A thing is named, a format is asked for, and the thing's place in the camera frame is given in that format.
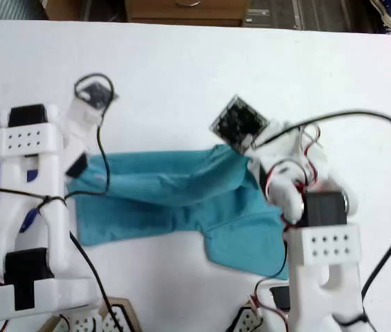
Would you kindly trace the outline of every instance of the black cable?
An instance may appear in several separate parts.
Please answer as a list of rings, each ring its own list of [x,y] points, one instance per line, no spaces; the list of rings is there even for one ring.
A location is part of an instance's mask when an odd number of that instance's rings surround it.
[[[387,116],[382,113],[372,112],[372,111],[353,110],[353,111],[342,111],[342,112],[338,112],[338,113],[330,113],[325,116],[318,116],[316,118],[312,118],[310,120],[305,120],[305,121],[299,122],[297,124],[294,124],[293,126],[288,127],[285,130],[281,131],[280,133],[270,137],[268,140],[265,140],[262,144],[255,146],[254,149],[258,149],[258,148],[262,147],[263,145],[269,144],[270,142],[273,142],[274,140],[276,140],[280,136],[283,136],[284,134],[289,133],[290,131],[292,131],[294,129],[301,128],[303,126],[309,125],[314,122],[328,120],[328,119],[332,119],[332,118],[339,118],[339,117],[343,117],[343,116],[373,116],[373,117],[380,118],[380,119],[387,120],[387,121],[391,122],[390,116]],[[363,286],[363,290],[361,291],[361,297],[363,299],[365,298],[366,293],[369,290],[370,285],[375,280],[376,276],[381,271],[381,269],[383,268],[384,264],[388,261],[390,256],[391,256],[391,246],[389,247],[388,251],[386,251],[386,253],[383,255],[380,262],[376,265],[375,269],[371,272],[370,276],[367,278],[367,281],[365,282],[365,284]]]
[[[89,267],[91,268],[92,273],[97,280],[97,284],[98,284],[98,287],[100,288],[100,292],[101,292],[101,295],[103,296],[103,300],[104,300],[104,303],[106,304],[107,310],[113,319],[113,323],[116,325],[117,329],[120,332],[122,332],[123,328],[120,326],[120,323],[118,322],[117,317],[115,316],[115,313],[112,311],[111,304],[109,303],[109,299],[107,298],[106,292],[104,291],[103,284],[100,280],[100,276],[98,275],[98,272],[97,272],[95,266],[92,264],[92,261],[89,259],[89,256],[84,251],[80,242],[78,242],[78,240],[73,236],[72,232],[69,232],[69,237],[71,238],[75,247],[77,247],[78,251],[80,251],[80,254],[82,254],[84,260],[88,263]]]
[[[375,328],[375,326],[373,325],[373,323],[371,321],[367,322],[370,326],[370,328],[373,330],[373,332],[378,332]]]
[[[7,192],[9,194],[35,197],[36,199],[45,199],[46,198],[46,196],[44,196],[44,195],[34,194],[32,192],[22,192],[21,190],[13,190],[13,189],[6,189],[6,188],[0,188],[0,192]]]
[[[253,327],[253,329],[251,329],[249,332],[255,332],[256,330],[258,330],[258,328],[263,325],[263,321],[264,321],[264,318],[262,317],[262,319],[260,319],[260,323],[258,323],[257,325],[255,325]]]
[[[66,316],[59,314],[59,317],[66,322],[66,325],[68,326],[68,332],[71,332],[71,323],[69,323],[69,320],[66,318]]]
[[[72,196],[75,196],[75,195],[81,195],[81,194],[86,194],[86,195],[91,195],[91,196],[104,196],[107,193],[107,191],[109,190],[109,186],[111,185],[111,170],[109,168],[109,162],[107,160],[106,153],[104,152],[103,145],[101,144],[100,132],[101,132],[101,126],[102,126],[103,121],[104,121],[104,116],[106,115],[106,112],[107,112],[108,108],[111,106],[111,103],[113,102],[113,99],[114,99],[114,96],[115,96],[115,88],[113,87],[113,83],[112,83],[111,79],[109,77],[107,77],[105,74],[92,73],[92,74],[83,76],[82,78],[80,78],[75,83],[75,85],[74,85],[74,94],[75,94],[75,96],[77,98],[82,100],[82,97],[78,93],[77,87],[81,83],[83,83],[83,81],[88,80],[89,78],[92,78],[92,77],[104,78],[107,81],[107,83],[109,85],[109,88],[111,90],[111,93],[109,95],[109,100],[107,101],[107,103],[104,106],[104,109],[102,111],[101,123],[98,125],[98,128],[97,128],[97,144],[98,144],[98,149],[100,150],[101,156],[103,158],[104,168],[106,169],[106,185],[105,185],[104,190],[102,192],[90,192],[90,191],[86,191],[86,190],[76,190],[74,192],[68,193],[64,197],[64,199],[68,199],[69,197],[72,197]]]
[[[371,329],[373,330],[373,332],[377,332],[375,326],[373,325],[373,323],[370,321],[369,319],[369,316],[367,316],[367,313],[365,311],[365,309],[363,308],[363,313],[361,313],[360,315],[358,315],[357,317],[355,317],[353,320],[350,320],[348,322],[339,322],[335,316],[332,316],[332,318],[335,320],[335,322],[341,326],[341,327],[349,327],[351,325],[354,325],[358,322],[363,322],[365,324],[369,324],[369,326],[371,327]]]

